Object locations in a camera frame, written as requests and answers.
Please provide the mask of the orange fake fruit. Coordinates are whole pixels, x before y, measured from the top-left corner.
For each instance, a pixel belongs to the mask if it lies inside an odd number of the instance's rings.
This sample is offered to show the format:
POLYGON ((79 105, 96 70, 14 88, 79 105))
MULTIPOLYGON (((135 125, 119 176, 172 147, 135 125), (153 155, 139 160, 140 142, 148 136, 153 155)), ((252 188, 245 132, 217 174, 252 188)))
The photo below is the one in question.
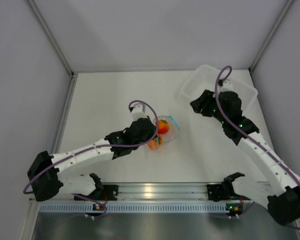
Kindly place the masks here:
POLYGON ((151 150, 157 150, 160 148, 160 146, 162 145, 163 141, 161 137, 156 137, 153 140, 151 140, 150 142, 147 143, 147 146, 151 149, 151 150))

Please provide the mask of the yellow fake bell pepper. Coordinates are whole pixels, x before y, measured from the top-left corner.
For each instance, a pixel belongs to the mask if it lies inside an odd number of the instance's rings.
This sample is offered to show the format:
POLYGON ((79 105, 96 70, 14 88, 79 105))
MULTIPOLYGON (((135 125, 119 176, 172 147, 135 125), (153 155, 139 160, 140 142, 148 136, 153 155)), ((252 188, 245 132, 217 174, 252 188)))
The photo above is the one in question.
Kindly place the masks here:
POLYGON ((167 120, 160 119, 160 120, 157 122, 157 124, 158 124, 158 133, 159 133, 160 135, 166 134, 166 133, 169 132, 169 130, 170 130, 170 125, 169 125, 169 123, 168 123, 167 120))

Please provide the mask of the clear zip top bag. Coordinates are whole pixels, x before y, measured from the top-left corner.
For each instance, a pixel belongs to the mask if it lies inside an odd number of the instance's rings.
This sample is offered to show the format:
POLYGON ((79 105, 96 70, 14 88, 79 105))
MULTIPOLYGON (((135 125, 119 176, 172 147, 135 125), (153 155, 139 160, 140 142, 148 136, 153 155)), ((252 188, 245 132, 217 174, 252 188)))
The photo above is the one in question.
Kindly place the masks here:
POLYGON ((164 145, 164 144, 167 144, 168 142, 171 142, 177 138, 177 136, 179 135, 179 126, 178 126, 177 122, 174 120, 174 118, 170 115, 159 116, 158 120, 160 120, 160 119, 167 120, 170 125, 170 130, 168 133, 163 134, 163 135, 159 134, 159 133, 157 134, 157 137, 160 136, 162 138, 162 141, 163 141, 162 145, 164 145))

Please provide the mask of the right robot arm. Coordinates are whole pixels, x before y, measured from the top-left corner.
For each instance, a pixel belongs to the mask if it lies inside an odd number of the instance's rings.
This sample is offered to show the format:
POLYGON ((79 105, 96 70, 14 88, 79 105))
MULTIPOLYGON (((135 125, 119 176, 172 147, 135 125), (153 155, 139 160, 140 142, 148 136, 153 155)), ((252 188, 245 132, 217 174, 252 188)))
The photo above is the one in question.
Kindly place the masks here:
POLYGON ((254 201, 281 226, 300 219, 300 177, 280 160, 258 127, 243 115, 238 94, 205 90, 190 105, 195 113, 221 123, 224 134, 250 157, 271 187, 270 190, 259 188, 245 174, 236 172, 221 183, 225 196, 232 199, 239 195, 254 201))

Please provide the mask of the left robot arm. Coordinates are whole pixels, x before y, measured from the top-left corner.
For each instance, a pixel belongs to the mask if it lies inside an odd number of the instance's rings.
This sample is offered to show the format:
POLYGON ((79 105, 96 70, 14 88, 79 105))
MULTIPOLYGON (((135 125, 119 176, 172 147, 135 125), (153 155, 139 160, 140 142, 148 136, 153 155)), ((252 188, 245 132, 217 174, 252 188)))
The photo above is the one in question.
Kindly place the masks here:
POLYGON ((86 147, 61 154, 41 152, 27 172, 31 193, 38 202, 59 194, 71 194, 76 201, 99 200, 104 191, 101 179, 84 171, 96 163, 124 157, 156 136, 155 124, 148 118, 139 118, 124 130, 86 147))

